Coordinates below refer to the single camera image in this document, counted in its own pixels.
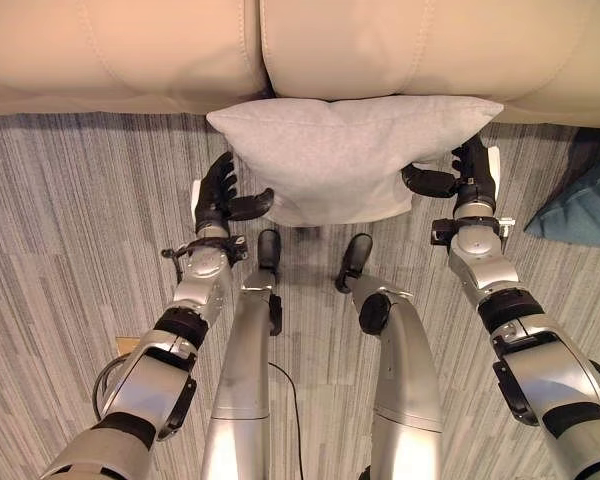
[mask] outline beige leather couch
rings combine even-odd
[[[600,0],[0,0],[0,114],[396,93],[600,127]]]

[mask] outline sofa seam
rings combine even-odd
[[[82,24],[82,28],[85,33],[87,43],[89,44],[89,47],[91,47],[91,50],[93,51],[96,58],[98,59],[98,62],[100,63],[100,66],[102,67],[102,69],[107,73],[107,75],[109,75],[109,77],[114,82],[123,86],[130,92],[133,92],[134,94],[144,94],[145,92],[141,92],[135,88],[132,88],[127,82],[125,82],[122,79],[122,77],[120,77],[120,75],[118,75],[116,73],[116,71],[113,69],[113,67],[110,65],[110,63],[105,58],[104,53],[102,52],[102,50],[100,49],[100,47],[98,45],[95,31],[93,29],[93,25],[91,24],[91,20],[89,17],[89,9],[87,7],[87,4],[84,2],[84,0],[76,0],[75,3],[77,6],[77,10],[78,10],[78,20]]]
[[[23,89],[21,89],[19,87],[13,87],[13,86],[9,85],[7,82],[5,82],[2,79],[0,79],[0,87],[6,88],[7,90],[11,90],[11,91],[16,92],[16,93],[20,93],[22,95],[26,95],[27,96],[26,100],[30,100],[32,98],[36,98],[36,97],[40,97],[41,96],[41,94],[38,93],[38,92],[32,92],[32,91],[29,91],[29,90],[23,90]]]
[[[267,39],[267,15],[266,15],[266,0],[260,0],[260,31],[261,31],[261,41],[262,41],[262,59],[264,61],[264,67],[267,72],[267,76],[269,76],[269,67],[271,65],[272,57],[269,51],[269,43]]]
[[[420,69],[422,59],[424,58],[424,52],[427,49],[427,40],[429,38],[429,34],[431,33],[431,26],[433,25],[433,19],[436,13],[436,2],[437,0],[426,0],[425,2],[422,18],[420,20],[420,30],[418,31],[418,35],[416,37],[416,52],[411,59],[411,65],[409,66],[407,77],[395,93],[403,92],[413,81],[416,73]]]
[[[249,73],[249,77],[251,78],[251,84],[256,90],[261,90],[258,85],[258,81],[256,78],[256,72],[253,68],[251,60],[249,60],[249,55],[247,54],[247,39],[246,39],[246,28],[245,28],[245,2],[249,0],[237,0],[238,3],[238,24],[240,29],[240,53],[242,54],[242,58],[244,59],[244,63],[247,67],[247,72]]]
[[[586,30],[586,26],[589,24],[589,21],[591,19],[591,15],[593,14],[593,10],[594,7],[597,6],[599,2],[593,1],[590,2],[590,6],[589,6],[589,12],[587,13],[587,15],[582,15],[579,19],[579,32],[575,35],[575,41],[573,42],[573,45],[571,46],[570,50],[567,52],[566,57],[562,60],[562,62],[558,63],[555,68],[553,69],[553,71],[549,74],[547,74],[536,87],[531,88],[530,90],[524,92],[522,95],[519,95],[515,98],[506,100],[507,103],[513,103],[515,106],[515,102],[517,101],[521,101],[524,100],[526,97],[533,95],[534,93],[542,90],[543,88],[547,87],[548,85],[550,85],[556,78],[558,78],[558,75],[560,74],[560,72],[562,70],[564,70],[564,68],[567,66],[567,64],[571,61],[571,59],[573,58],[573,56],[575,55],[576,50],[578,49],[578,47],[580,46],[580,42],[582,41],[582,37],[584,35],[584,32]]]

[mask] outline black cable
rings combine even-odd
[[[91,406],[93,407],[93,413],[96,415],[96,419],[98,420],[98,422],[102,420],[102,416],[100,415],[100,409],[98,408],[98,390],[100,389],[100,384],[102,384],[103,380],[108,379],[111,371],[119,364],[124,362],[128,356],[129,354],[125,353],[124,355],[120,355],[119,357],[114,358],[109,363],[107,363],[107,365],[102,370],[100,370],[100,373],[96,377],[96,381],[93,383],[93,390],[91,391]]]
[[[298,463],[300,465],[300,479],[304,480],[304,470],[302,469],[302,441],[301,441],[301,437],[300,437],[300,414],[298,413],[298,396],[296,394],[296,385],[295,385],[295,383],[293,383],[293,380],[291,380],[291,377],[289,376],[289,374],[287,372],[285,372],[282,367],[279,367],[275,363],[271,363],[271,362],[268,362],[268,363],[273,368],[275,368],[279,372],[281,372],[285,377],[287,377],[287,380],[289,380],[289,383],[291,384],[291,389],[293,390],[293,405],[296,409],[296,426],[298,427]]]

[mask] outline gray striped carpet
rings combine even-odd
[[[508,255],[520,276],[600,362],[600,249],[530,237],[522,226],[560,184],[577,129],[490,125],[503,165],[499,214],[519,228]],[[50,115],[0,118],[0,479],[35,478],[94,422],[89,392],[139,336],[175,279],[160,249],[192,238],[189,186],[226,148],[202,117]],[[253,180],[241,175],[241,190]],[[332,288],[340,256],[369,232],[369,272],[415,295],[444,410],[444,479],[555,479],[537,429],[516,423],[497,388],[481,322],[428,244],[452,201],[416,198],[411,213],[369,225],[282,228],[283,333],[270,358],[298,384],[307,479],[357,479],[370,459],[379,344],[361,333]],[[253,246],[265,220],[235,225]],[[235,269],[237,286],[253,265]],[[155,448],[151,479],[197,479],[233,298],[195,368],[198,392],[183,431]],[[271,477],[298,479],[291,391],[270,372]]]

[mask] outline robotic hand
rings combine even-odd
[[[273,202],[270,189],[235,198],[232,172],[231,154],[225,153],[200,183],[198,239],[162,252],[178,274],[173,302],[115,372],[101,421],[69,443],[43,480],[142,480],[154,442],[184,423],[196,390],[191,372],[198,350],[230,288],[231,266],[246,258],[244,237],[230,237],[228,221],[262,216]],[[179,259],[184,255],[183,271]]]
[[[544,313],[503,254],[513,222],[494,218],[499,152],[478,136],[453,151],[460,177],[406,166],[406,186],[421,195],[457,195],[453,219],[435,220],[431,243],[449,266],[490,334],[493,369],[514,418],[540,425],[565,478],[600,480],[600,365],[590,361]]]

